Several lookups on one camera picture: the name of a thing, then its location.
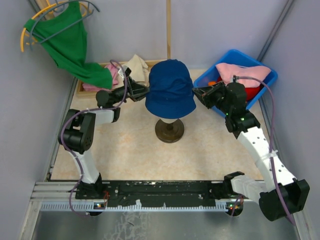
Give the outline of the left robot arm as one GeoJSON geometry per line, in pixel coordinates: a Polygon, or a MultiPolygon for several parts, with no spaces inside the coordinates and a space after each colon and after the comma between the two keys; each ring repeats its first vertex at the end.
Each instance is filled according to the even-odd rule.
{"type": "Polygon", "coordinates": [[[81,194],[97,199],[104,192],[101,174],[90,152],[95,127],[117,122],[121,105],[127,99],[137,102],[144,99],[148,92],[147,86],[128,77],[124,80],[124,86],[111,91],[98,91],[95,95],[97,108],[68,110],[58,141],[75,161],[80,177],[75,189],[81,194]]]}

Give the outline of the blue hat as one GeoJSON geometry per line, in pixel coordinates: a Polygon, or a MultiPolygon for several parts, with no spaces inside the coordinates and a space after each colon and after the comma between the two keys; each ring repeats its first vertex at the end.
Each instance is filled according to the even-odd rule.
{"type": "Polygon", "coordinates": [[[149,92],[145,107],[163,119],[180,119],[196,109],[193,81],[187,66],[168,59],[155,64],[149,73],[149,92]]]}

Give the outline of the blue plastic bin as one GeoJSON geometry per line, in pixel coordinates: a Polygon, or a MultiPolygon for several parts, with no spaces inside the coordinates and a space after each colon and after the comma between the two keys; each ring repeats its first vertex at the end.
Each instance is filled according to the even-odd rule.
{"type": "MultiPolygon", "coordinates": [[[[216,63],[214,63],[200,77],[198,77],[194,81],[193,86],[195,88],[208,87],[209,82],[217,81],[220,75],[218,73],[216,65],[219,63],[234,64],[241,67],[265,66],[263,63],[257,61],[251,56],[239,50],[231,49],[227,51],[216,63]]],[[[266,83],[270,87],[273,83],[275,83],[277,79],[278,79],[277,72],[271,68],[271,72],[265,78],[264,83],[266,83]]],[[[249,110],[266,91],[267,89],[264,86],[261,86],[257,95],[252,100],[247,102],[246,109],[249,110]]],[[[219,114],[221,117],[225,118],[226,115],[222,111],[217,109],[215,106],[212,107],[211,109],[215,111],[217,114],[219,114]]]]}

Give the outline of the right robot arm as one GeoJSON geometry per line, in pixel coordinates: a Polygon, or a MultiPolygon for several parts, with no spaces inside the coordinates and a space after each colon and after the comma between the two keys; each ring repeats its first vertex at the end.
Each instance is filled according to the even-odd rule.
{"type": "Polygon", "coordinates": [[[287,218],[293,222],[293,215],[305,206],[310,186],[306,180],[298,180],[280,160],[271,137],[265,137],[259,121],[247,109],[244,85],[218,82],[192,91],[205,107],[216,107],[224,113],[228,132],[247,149],[263,177],[259,183],[242,172],[230,173],[224,177],[224,194],[256,202],[269,221],[287,218]]]}

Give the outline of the pink hat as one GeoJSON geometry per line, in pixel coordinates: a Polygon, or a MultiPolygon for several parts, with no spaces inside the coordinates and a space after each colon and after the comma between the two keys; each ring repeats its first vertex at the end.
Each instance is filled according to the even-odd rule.
{"type": "Polygon", "coordinates": [[[239,65],[222,62],[216,64],[215,67],[225,85],[228,85],[233,81],[233,76],[238,76],[240,77],[238,82],[244,85],[245,88],[257,88],[260,86],[260,83],[255,80],[244,79],[242,77],[252,77],[260,81],[264,81],[271,72],[270,68],[262,65],[242,67],[239,65]]]}

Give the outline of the wooden clothes rack with tray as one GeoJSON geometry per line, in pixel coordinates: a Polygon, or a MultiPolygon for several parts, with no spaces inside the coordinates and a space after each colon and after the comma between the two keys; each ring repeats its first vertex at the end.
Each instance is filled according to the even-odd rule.
{"type": "MultiPolygon", "coordinates": [[[[36,0],[35,3],[38,5],[40,11],[44,9],[49,9],[49,7],[53,6],[54,3],[50,3],[49,0],[36,0]]],[[[166,57],[168,59],[171,58],[171,1],[166,0],[166,57]]],[[[146,60],[145,63],[148,65],[148,69],[150,70],[155,64],[164,61],[160,60],[146,60]]],[[[82,82],[78,80],[75,95],[78,98],[93,98],[95,93],[94,91],[85,91],[82,82]]]]}

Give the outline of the cream mannequin head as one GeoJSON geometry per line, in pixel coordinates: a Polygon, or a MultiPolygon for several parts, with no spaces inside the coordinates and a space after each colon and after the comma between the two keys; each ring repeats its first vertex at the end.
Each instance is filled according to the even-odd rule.
{"type": "Polygon", "coordinates": [[[185,132],[184,123],[180,119],[170,119],[165,122],[159,119],[155,124],[155,134],[157,138],[167,144],[179,141],[185,132]]]}

